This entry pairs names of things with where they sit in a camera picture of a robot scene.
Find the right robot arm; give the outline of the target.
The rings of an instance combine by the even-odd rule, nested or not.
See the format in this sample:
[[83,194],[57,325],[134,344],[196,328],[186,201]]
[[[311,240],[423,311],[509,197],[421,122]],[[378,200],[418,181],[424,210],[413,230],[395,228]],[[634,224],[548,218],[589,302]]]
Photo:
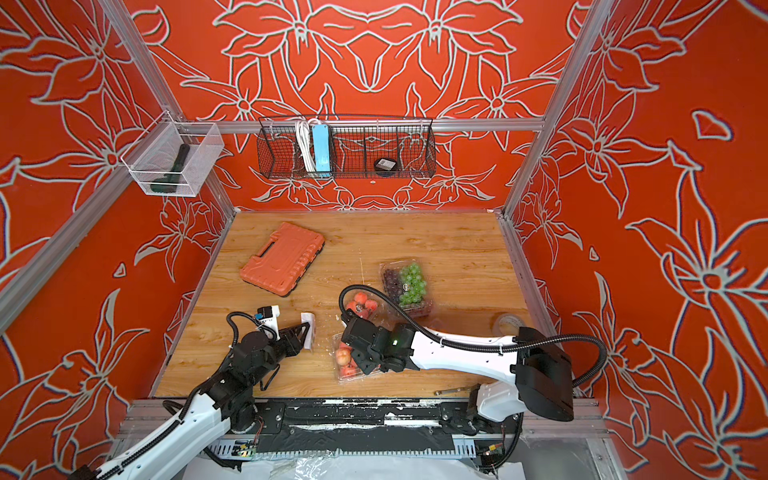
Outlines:
[[[360,307],[345,303],[352,293],[366,293],[382,300],[404,321],[391,329],[362,316]],[[605,343],[590,335],[562,334],[547,337],[532,327],[521,327],[512,336],[472,337],[435,331],[420,325],[383,292],[363,284],[341,290],[338,297],[345,324],[342,342],[364,374],[404,370],[450,370],[493,380],[472,394],[476,414],[502,422],[532,413],[559,421],[574,420],[574,389],[601,373],[608,360]],[[586,343],[597,348],[597,359],[578,377],[570,357],[560,347]]]

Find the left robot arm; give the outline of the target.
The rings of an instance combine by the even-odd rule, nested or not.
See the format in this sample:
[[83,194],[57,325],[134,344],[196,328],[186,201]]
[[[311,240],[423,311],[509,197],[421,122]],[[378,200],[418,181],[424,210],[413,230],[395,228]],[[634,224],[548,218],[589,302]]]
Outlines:
[[280,329],[277,306],[254,315],[231,312],[233,339],[220,366],[193,388],[180,410],[144,439],[97,468],[82,466],[71,479],[171,479],[224,434],[246,432],[258,419],[254,388],[266,390],[282,360],[299,355],[314,341],[316,320]]

